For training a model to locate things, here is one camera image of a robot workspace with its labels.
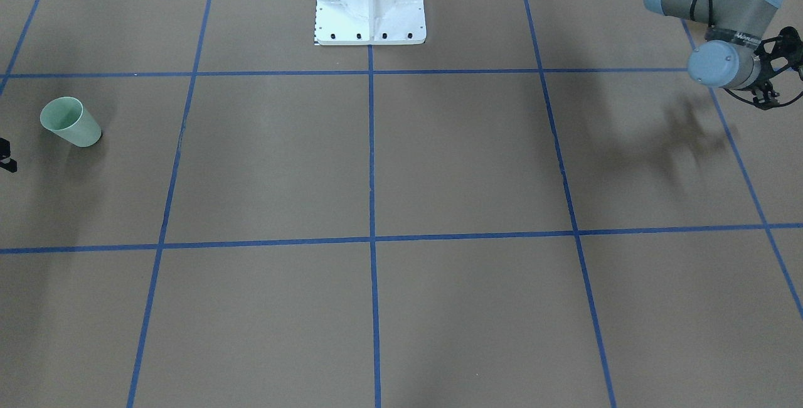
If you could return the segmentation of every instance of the green cup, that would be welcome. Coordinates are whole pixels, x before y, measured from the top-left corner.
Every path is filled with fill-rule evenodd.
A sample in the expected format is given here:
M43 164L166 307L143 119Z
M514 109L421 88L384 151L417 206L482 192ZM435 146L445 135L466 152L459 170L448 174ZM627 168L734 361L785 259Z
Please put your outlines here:
M79 148L95 144L102 134L98 123L75 97L59 97L49 102L42 109L40 122Z

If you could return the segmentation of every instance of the black object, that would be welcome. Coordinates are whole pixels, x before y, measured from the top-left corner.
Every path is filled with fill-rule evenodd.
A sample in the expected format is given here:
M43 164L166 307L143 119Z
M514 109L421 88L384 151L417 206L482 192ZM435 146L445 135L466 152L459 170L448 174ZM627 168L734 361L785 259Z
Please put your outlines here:
M766 51L765 45L770 43L775 44L772 46L771 51ZM794 27L783 28L778 36L761 41L761 45L755 50L755 56L761 62L761 72L749 87L739 89L740 91L750 91L753 95L752 102L737 96L731 90L725 90L726 93L761 110L786 107L786 105L797 102L803 97L803 91L801 91L791 101L780 103L777 100L779 94L775 92L774 88L772 88L772 82L769 81L772 77L788 70L788 68L797 71L800 80L803 81L803 41L800 40L800 34L797 33ZM772 67L772 62L779 58L785 58L786 64L779 70L775 70Z
M17 173L17 161L11 158L11 143L3 138L0 138L0 168Z

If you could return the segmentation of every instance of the white plastic base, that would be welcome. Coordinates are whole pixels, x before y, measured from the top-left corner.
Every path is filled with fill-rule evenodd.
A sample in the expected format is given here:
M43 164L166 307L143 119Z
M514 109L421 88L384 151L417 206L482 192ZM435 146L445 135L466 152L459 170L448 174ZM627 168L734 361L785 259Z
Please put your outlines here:
M411 45L427 39L424 0L317 0L316 45Z

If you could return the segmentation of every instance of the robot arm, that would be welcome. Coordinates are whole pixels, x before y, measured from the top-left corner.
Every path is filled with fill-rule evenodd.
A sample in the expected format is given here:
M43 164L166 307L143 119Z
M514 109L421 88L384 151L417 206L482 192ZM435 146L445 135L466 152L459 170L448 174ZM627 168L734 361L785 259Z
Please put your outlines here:
M791 67L803 80L803 42L794 28L786 27L780 36L762 41L783 1L644 0L644 5L653 13L708 24L706 43L689 57L691 78L707 87L726 88L729 93L752 91L754 99L748 103L768 109L781 107L769 79ZM766 51L763 46L771 42L774 48ZM788 63L776 71L772 61L780 57Z

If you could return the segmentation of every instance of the cup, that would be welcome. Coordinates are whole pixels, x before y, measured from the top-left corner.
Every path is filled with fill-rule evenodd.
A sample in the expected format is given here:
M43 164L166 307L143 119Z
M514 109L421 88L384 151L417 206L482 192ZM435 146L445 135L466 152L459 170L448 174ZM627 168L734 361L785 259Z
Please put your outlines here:
M100 126L75 97L59 97L45 105L40 114L42 126L79 148L95 144Z

